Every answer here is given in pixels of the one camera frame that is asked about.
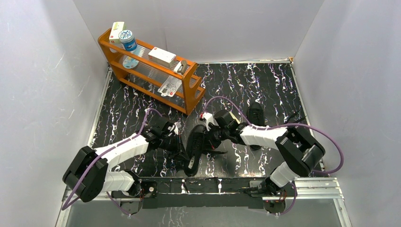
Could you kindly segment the black canvas shoe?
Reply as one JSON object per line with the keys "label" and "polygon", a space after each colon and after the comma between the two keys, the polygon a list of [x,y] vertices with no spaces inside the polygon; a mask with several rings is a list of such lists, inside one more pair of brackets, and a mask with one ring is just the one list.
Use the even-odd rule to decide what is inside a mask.
{"label": "black canvas shoe", "polygon": [[256,126],[265,126],[264,111],[258,102],[252,102],[250,104],[246,117],[251,124]]}
{"label": "black canvas shoe", "polygon": [[215,150],[221,144],[221,140],[216,139],[216,135],[219,133],[217,127],[208,131],[207,127],[202,124],[196,125],[191,130],[185,149],[189,159],[183,163],[183,170],[188,177],[197,174],[202,154],[222,155],[227,153],[227,151]]}

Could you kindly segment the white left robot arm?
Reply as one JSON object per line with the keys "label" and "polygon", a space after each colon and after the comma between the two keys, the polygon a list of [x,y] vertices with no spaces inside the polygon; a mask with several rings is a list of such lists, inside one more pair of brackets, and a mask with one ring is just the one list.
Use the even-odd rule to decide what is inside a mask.
{"label": "white left robot arm", "polygon": [[146,125],[114,144],[100,148],[82,147],[62,180],[83,202],[93,200],[102,192],[120,191],[130,197],[138,196],[142,190],[142,180],[138,175],[128,170],[112,169],[158,148],[166,150],[172,157],[182,155],[187,158],[179,135],[180,127],[179,122],[160,117],[155,124]]}

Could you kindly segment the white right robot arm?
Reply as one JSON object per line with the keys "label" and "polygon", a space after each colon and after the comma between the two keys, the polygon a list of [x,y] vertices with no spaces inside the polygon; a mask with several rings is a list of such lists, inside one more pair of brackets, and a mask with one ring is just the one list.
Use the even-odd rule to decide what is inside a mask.
{"label": "white right robot arm", "polygon": [[256,127],[239,122],[231,113],[221,110],[215,114],[203,113],[206,124],[205,143],[217,148],[222,141],[261,146],[278,150],[284,161],[261,183],[273,196],[280,195],[285,186],[299,177],[308,177],[325,154],[323,146],[303,124],[276,128]]}

